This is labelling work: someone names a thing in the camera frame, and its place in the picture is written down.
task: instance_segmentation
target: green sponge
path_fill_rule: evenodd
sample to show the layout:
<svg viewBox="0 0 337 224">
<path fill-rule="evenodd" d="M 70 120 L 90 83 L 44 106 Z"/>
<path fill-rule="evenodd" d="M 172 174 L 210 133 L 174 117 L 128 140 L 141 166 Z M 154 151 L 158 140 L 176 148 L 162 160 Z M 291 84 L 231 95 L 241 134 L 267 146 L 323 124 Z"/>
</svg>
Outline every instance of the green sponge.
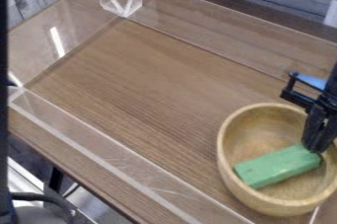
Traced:
<svg viewBox="0 0 337 224">
<path fill-rule="evenodd" d="M 242 182 L 258 189 L 318 168 L 319 163 L 317 154 L 310 153 L 301 145 L 293 145 L 237 163 L 233 170 Z"/>
</svg>

